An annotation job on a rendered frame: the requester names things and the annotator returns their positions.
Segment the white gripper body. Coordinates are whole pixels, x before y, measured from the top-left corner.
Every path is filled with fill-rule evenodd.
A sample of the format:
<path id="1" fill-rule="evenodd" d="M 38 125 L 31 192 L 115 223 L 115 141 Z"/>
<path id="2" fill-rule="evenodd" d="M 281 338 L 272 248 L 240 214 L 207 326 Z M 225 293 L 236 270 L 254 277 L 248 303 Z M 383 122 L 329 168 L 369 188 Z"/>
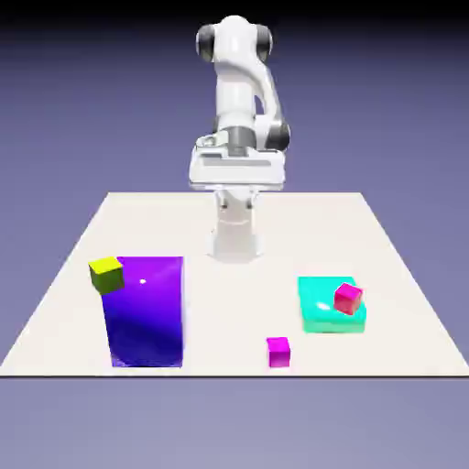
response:
<path id="1" fill-rule="evenodd" d="M 229 156 L 227 147 L 195 147 L 191 154 L 189 182 L 202 190 L 238 187 L 280 190 L 286 179 L 285 154 L 276 150 L 247 149 L 245 157 Z"/>

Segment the small red cube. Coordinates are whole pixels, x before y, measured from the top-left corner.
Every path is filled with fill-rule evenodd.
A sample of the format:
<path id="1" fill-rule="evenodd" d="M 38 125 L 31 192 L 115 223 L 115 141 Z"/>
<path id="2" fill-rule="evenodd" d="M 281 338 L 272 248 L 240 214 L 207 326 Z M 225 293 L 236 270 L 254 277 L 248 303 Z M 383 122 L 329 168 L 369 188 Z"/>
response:
<path id="1" fill-rule="evenodd" d="M 363 290 L 355 285 L 343 283 L 333 295 L 333 307 L 344 314 L 354 315 L 360 307 Z"/>

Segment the small yellow cube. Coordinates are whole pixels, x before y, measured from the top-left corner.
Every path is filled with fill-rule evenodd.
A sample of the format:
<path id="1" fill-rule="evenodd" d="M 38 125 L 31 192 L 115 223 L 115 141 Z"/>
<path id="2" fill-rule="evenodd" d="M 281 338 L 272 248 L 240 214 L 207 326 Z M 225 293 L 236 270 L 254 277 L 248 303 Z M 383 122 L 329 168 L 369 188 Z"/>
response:
<path id="1" fill-rule="evenodd" d="M 122 289 L 125 285 L 123 265 L 116 257 L 91 261 L 89 269 L 92 284 L 101 295 Z"/>

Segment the small magenta cube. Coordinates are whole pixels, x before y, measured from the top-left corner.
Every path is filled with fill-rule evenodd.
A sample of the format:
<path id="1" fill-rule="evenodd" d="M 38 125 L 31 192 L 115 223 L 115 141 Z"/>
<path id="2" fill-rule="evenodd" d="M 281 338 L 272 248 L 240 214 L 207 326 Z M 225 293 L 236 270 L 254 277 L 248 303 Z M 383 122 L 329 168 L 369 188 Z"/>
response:
<path id="1" fill-rule="evenodd" d="M 291 351 L 287 337 L 268 337 L 268 365 L 271 368 L 289 367 Z"/>

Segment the large cyan box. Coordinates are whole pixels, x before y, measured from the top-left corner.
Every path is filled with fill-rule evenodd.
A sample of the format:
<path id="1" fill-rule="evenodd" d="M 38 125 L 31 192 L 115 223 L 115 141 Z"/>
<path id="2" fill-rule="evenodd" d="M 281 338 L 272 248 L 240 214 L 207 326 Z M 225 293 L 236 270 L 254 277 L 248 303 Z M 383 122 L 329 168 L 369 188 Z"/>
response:
<path id="1" fill-rule="evenodd" d="M 365 331 L 366 307 L 363 297 L 354 315 L 341 313 L 333 307 L 334 292 L 343 283 L 357 286 L 352 277 L 298 277 L 300 313 L 304 332 L 363 333 Z"/>

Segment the large purple box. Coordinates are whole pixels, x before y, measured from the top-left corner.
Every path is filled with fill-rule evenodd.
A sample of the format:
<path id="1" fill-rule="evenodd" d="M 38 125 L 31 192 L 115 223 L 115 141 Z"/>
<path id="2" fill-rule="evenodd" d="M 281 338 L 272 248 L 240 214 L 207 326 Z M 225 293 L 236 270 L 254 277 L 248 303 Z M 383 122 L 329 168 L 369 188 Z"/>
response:
<path id="1" fill-rule="evenodd" d="M 102 296 L 114 366 L 180 367 L 181 256 L 120 256 L 124 286 Z"/>

